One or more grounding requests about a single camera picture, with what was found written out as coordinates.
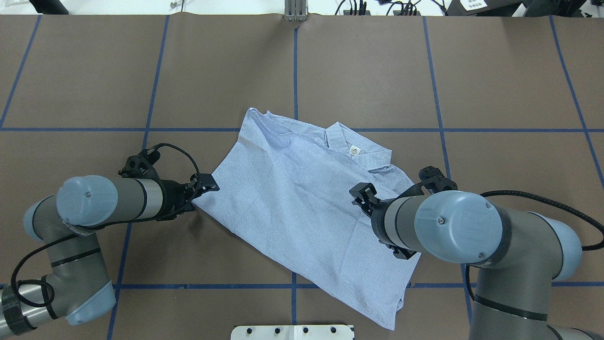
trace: light blue shirt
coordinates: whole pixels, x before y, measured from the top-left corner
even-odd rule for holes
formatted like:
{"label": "light blue shirt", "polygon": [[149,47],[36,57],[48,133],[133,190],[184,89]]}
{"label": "light blue shirt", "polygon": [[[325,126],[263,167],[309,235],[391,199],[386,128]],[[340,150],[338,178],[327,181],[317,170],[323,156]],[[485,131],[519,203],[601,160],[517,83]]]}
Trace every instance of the light blue shirt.
{"label": "light blue shirt", "polygon": [[349,190],[371,182],[380,198],[413,183],[392,151],[335,123],[327,129],[249,109],[237,143],[213,172],[220,191],[193,203],[266,256],[394,330],[419,260],[378,242]]}

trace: light blue joint cap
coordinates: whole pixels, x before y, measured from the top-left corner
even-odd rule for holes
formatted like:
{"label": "light blue joint cap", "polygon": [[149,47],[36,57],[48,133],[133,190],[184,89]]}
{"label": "light blue joint cap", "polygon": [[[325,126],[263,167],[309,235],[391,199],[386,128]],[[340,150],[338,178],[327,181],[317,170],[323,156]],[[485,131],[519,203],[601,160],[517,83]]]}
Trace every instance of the light blue joint cap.
{"label": "light blue joint cap", "polygon": [[117,200],[115,185],[105,177],[72,177],[59,189],[57,212],[67,223],[93,226],[113,214]]}
{"label": "light blue joint cap", "polygon": [[25,229],[25,232],[27,233],[27,235],[31,236],[31,238],[33,238],[34,240],[36,240],[38,242],[44,242],[44,240],[41,239],[41,237],[38,236],[36,234],[36,231],[34,230],[34,214],[36,213],[37,207],[39,207],[40,204],[42,202],[44,202],[47,198],[44,198],[40,202],[32,205],[25,212],[25,216],[23,216],[23,228]]}
{"label": "light blue joint cap", "polygon": [[79,325],[110,311],[115,305],[115,293],[109,281],[98,292],[94,293],[80,307],[65,317],[70,325]]}
{"label": "light blue joint cap", "polygon": [[560,246],[562,247],[562,268],[558,276],[553,278],[553,281],[562,281],[573,276],[583,259],[581,240],[577,236],[577,233],[560,221],[552,220],[536,212],[531,211],[530,213],[543,218],[554,230],[558,241],[560,241]]}
{"label": "light blue joint cap", "polygon": [[437,258],[476,263],[493,255],[503,226],[497,209],[484,197],[443,191],[428,197],[415,216],[417,238]]}

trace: white bracket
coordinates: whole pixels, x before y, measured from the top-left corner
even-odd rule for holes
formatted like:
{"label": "white bracket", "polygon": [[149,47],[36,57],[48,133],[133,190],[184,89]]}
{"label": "white bracket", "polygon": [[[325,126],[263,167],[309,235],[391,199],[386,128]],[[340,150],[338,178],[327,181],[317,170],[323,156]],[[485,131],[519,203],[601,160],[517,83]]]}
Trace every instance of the white bracket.
{"label": "white bracket", "polygon": [[306,21],[307,17],[306,0],[285,0],[285,21]]}
{"label": "white bracket", "polygon": [[352,325],[237,326],[231,340],[354,340]]}

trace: robotic arm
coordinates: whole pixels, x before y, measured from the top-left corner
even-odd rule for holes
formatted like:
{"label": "robotic arm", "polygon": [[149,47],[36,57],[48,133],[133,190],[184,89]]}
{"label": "robotic arm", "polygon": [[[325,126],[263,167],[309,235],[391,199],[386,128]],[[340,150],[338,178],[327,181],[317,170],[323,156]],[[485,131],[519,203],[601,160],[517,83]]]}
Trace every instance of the robotic arm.
{"label": "robotic arm", "polygon": [[[604,340],[547,324],[552,280],[572,276],[582,258],[570,227],[458,191],[434,167],[421,170],[420,179],[388,200],[376,198],[371,183],[359,183],[350,193],[395,257],[426,252],[480,269],[470,340]],[[424,195],[422,186],[431,195]]]}
{"label": "robotic arm", "polygon": [[[162,180],[153,168],[158,149],[183,152],[196,173],[188,184]],[[128,158],[122,178],[73,177],[56,196],[34,204],[24,218],[27,233],[46,245],[25,257],[11,284],[2,289],[0,339],[21,335],[53,319],[72,324],[95,319],[113,308],[115,296],[96,232],[108,225],[151,220],[173,220],[194,211],[191,201],[219,190],[210,174],[200,174],[189,154],[169,144],[158,144]],[[16,281],[24,262],[48,249],[52,273],[38,280]]]}

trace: white sticker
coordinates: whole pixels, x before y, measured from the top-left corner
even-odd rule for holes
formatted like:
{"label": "white sticker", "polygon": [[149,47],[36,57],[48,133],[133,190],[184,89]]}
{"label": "white sticker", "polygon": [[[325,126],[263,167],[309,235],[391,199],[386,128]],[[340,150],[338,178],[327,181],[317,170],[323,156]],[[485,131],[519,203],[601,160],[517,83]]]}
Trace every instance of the white sticker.
{"label": "white sticker", "polygon": [[350,147],[350,154],[351,154],[351,155],[353,155],[353,156],[358,156],[360,152],[361,152],[361,149],[360,149],[360,148],[357,148],[357,147],[356,147],[356,146],[354,146],[354,145]]}
{"label": "white sticker", "polygon": [[477,10],[479,8],[487,7],[484,0],[460,0],[461,5],[466,11]]}

